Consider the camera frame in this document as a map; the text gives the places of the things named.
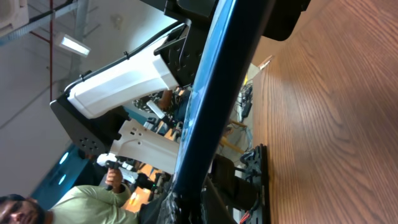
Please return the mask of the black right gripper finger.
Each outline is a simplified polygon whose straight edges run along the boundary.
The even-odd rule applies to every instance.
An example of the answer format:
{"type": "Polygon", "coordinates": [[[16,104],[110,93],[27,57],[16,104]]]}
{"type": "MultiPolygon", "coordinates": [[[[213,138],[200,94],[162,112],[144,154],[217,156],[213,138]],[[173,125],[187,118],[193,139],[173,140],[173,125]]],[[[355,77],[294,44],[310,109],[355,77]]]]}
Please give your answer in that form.
{"type": "Polygon", "coordinates": [[[143,205],[139,211],[140,224],[156,223],[235,223],[212,183],[206,183],[195,200],[184,200],[169,190],[159,198],[143,205]]]}

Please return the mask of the Samsung Galaxy smartphone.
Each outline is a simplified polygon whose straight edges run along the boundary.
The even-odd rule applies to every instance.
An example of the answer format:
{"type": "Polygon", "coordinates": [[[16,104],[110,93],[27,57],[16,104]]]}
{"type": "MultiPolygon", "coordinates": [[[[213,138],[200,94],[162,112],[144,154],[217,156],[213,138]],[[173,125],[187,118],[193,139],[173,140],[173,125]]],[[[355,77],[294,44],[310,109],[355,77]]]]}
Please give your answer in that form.
{"type": "Polygon", "coordinates": [[[216,8],[188,102],[173,179],[172,191],[182,200],[199,197],[274,4],[226,0],[216,8]]]}

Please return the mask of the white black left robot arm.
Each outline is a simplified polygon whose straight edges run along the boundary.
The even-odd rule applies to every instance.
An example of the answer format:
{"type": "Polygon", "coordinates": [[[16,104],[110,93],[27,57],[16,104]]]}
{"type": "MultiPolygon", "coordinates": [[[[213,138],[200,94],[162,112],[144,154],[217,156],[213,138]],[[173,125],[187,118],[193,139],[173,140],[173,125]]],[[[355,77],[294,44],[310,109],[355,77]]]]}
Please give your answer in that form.
{"type": "Polygon", "coordinates": [[[234,15],[235,1],[151,1],[175,23],[123,58],[70,84],[50,107],[74,144],[92,155],[113,152],[173,173],[178,144],[125,117],[122,106],[205,76],[209,40],[234,15]]]}

